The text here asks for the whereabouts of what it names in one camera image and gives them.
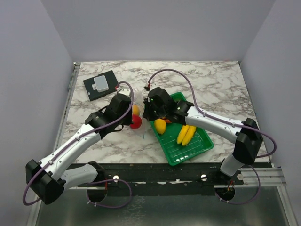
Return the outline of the orange peach with leaf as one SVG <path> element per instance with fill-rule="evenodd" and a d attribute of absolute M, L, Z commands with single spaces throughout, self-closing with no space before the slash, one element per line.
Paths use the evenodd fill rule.
<path fill-rule="evenodd" d="M 139 105 L 132 105 L 132 114 L 133 115 L 140 115 L 141 110 Z"/>

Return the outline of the clear zip top bag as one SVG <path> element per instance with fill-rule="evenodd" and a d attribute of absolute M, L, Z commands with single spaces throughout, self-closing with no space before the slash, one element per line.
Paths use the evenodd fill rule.
<path fill-rule="evenodd" d="M 145 106 L 144 106 L 144 96 L 143 93 L 138 89 L 138 88 L 134 88 L 134 103 L 133 105 L 139 105 L 140 106 L 140 117 L 142 119 L 142 125 L 140 128 L 138 129 L 131 129 L 136 135 L 140 136 L 141 138 L 145 138 L 145 134 L 146 134 L 146 130 L 148 128 L 148 121 L 143 118 L 143 113 L 145 110 Z"/>

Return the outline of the red apple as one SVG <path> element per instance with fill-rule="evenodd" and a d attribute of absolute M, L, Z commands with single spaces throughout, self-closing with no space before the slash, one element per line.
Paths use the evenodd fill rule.
<path fill-rule="evenodd" d="M 130 124 L 131 129 L 138 129 L 142 125 L 142 119 L 139 115 L 132 114 L 132 123 Z"/>

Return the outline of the green plastic tray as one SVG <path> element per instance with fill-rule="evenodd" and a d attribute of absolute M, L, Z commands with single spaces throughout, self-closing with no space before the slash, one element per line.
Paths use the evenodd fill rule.
<path fill-rule="evenodd" d="M 151 126 L 168 163 L 172 166 L 205 153 L 214 147 L 204 129 L 169 123 L 168 120 L 152 121 Z"/>

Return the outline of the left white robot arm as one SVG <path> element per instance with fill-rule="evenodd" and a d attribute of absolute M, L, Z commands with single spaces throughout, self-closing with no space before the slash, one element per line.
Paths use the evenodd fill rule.
<path fill-rule="evenodd" d="M 133 94 L 117 93 L 108 106 L 91 113 L 75 135 L 56 151 L 40 161 L 30 160 L 25 166 L 25 191 L 31 189 L 40 201 L 51 204 L 69 187 L 100 185 L 104 174 L 94 163 L 73 170 L 68 167 L 90 146 L 115 132 L 116 127 L 130 125 L 133 102 Z"/>

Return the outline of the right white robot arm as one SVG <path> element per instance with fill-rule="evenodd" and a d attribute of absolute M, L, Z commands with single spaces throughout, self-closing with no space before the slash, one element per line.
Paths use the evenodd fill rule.
<path fill-rule="evenodd" d="M 174 100 L 160 87 L 151 90 L 143 103 L 143 118 L 148 121 L 165 117 L 172 123 L 207 130 L 234 144 L 233 153 L 221 162 L 216 172 L 216 179 L 219 183 L 227 184 L 241 167 L 255 162 L 263 143 L 255 120 L 247 118 L 240 121 L 216 114 L 207 114 L 199 110 L 194 103 L 181 99 Z"/>

